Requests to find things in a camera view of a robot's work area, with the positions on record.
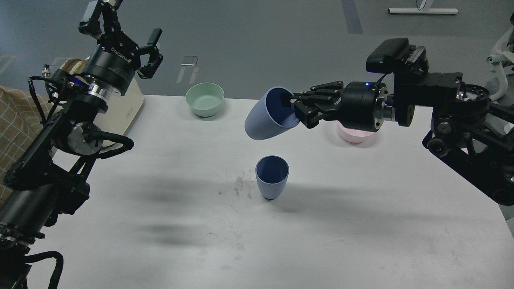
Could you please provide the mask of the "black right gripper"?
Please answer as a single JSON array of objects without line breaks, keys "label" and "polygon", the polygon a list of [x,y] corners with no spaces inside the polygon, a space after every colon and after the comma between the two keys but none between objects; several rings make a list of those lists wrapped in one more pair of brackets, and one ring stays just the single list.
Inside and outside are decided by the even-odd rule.
[{"label": "black right gripper", "polygon": [[[323,120],[339,121],[345,128],[353,130],[377,132],[383,123],[383,117],[378,116],[381,106],[378,97],[384,95],[387,86],[378,82],[353,81],[343,88],[343,81],[334,81],[293,93],[295,117],[308,129]],[[339,106],[305,102],[336,101],[339,98]]]}]

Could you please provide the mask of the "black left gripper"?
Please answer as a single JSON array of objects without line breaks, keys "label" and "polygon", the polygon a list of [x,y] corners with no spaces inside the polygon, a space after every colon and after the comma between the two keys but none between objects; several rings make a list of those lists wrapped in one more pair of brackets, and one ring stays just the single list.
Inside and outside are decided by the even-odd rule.
[{"label": "black left gripper", "polygon": [[[127,35],[123,35],[117,17],[122,0],[94,0],[88,4],[79,31],[90,35],[99,44],[91,54],[82,73],[102,80],[125,95],[134,78],[135,71],[140,79],[154,77],[163,60],[157,47],[162,29],[155,28],[147,45],[139,46]],[[140,55],[148,55],[147,64],[140,67]]]}]

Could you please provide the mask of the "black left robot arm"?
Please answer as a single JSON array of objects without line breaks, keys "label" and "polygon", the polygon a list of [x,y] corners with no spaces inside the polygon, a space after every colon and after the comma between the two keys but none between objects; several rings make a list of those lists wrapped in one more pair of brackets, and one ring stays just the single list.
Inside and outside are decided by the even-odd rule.
[{"label": "black left robot arm", "polygon": [[12,189],[1,208],[1,287],[26,289],[31,265],[55,259],[48,287],[56,289],[64,267],[61,253],[29,254],[44,238],[42,227],[55,225],[60,214],[72,215],[89,199],[86,182],[97,159],[117,156],[134,146],[132,139],[102,131],[94,124],[108,111],[108,100],[126,94],[134,75],[150,79],[162,63],[157,47],[162,30],[152,31],[139,46],[121,29],[117,17],[121,0],[94,0],[88,4],[79,31],[96,39],[83,71],[28,78],[31,97],[42,130],[9,168],[4,185]]}]

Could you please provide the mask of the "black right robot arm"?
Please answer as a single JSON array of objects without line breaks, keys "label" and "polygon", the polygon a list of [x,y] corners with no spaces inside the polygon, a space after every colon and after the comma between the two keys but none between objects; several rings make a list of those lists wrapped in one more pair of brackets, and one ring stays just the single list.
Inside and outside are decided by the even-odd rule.
[{"label": "black right robot arm", "polygon": [[513,123],[513,110],[494,104],[488,90],[460,73],[428,73],[415,82],[396,74],[393,92],[381,81],[341,81],[280,97],[307,128],[321,120],[377,132],[385,121],[408,127],[416,107],[432,108],[423,146],[496,203],[512,206],[513,130],[493,128],[487,117]]}]

